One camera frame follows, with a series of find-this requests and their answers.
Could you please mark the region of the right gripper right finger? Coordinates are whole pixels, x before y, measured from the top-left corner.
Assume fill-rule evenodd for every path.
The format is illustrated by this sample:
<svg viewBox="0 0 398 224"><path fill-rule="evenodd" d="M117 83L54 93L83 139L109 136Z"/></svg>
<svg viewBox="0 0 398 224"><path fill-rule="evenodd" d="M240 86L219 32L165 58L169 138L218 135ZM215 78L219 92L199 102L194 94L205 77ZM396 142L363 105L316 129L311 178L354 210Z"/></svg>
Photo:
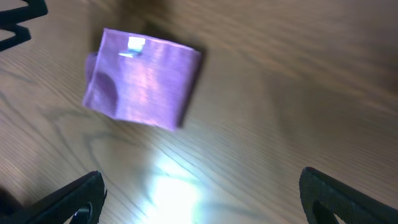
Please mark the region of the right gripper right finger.
<svg viewBox="0 0 398 224"><path fill-rule="evenodd" d="M299 179L301 204L309 224L397 223L397 210L312 167Z"/></svg>

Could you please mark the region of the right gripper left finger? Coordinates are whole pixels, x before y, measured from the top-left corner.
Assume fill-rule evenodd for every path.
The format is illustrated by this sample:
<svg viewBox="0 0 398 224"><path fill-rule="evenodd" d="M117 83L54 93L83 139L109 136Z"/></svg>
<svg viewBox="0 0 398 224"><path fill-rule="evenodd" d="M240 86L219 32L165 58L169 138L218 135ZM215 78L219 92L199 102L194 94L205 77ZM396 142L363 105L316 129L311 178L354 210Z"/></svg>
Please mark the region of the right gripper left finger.
<svg viewBox="0 0 398 224"><path fill-rule="evenodd" d="M103 177L93 171L58 189L29 207L1 194L1 223L99 222L107 196Z"/></svg>

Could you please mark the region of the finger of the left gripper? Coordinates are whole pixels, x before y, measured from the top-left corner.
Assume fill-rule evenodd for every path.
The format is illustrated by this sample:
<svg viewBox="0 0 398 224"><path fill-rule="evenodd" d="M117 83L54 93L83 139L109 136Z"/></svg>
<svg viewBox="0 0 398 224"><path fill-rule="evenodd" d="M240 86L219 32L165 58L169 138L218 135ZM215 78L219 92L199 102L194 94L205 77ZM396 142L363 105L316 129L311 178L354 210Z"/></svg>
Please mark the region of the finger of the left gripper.
<svg viewBox="0 0 398 224"><path fill-rule="evenodd" d="M48 14L44 0L22 0L27 3L24 7L1 11L1 30L14 33L14 36L1 41L1 51L5 51L31 39L29 29L19 26L26 22Z"/></svg>

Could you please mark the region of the purple cloth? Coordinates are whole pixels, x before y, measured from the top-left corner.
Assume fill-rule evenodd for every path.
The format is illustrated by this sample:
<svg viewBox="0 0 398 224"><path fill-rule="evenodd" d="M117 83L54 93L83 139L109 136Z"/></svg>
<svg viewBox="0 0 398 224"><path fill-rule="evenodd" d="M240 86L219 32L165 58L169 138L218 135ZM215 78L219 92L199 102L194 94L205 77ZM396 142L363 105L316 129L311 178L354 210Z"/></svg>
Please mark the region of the purple cloth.
<svg viewBox="0 0 398 224"><path fill-rule="evenodd" d="M122 121L174 131L180 125L201 53L155 37L104 29L86 59L83 106Z"/></svg>

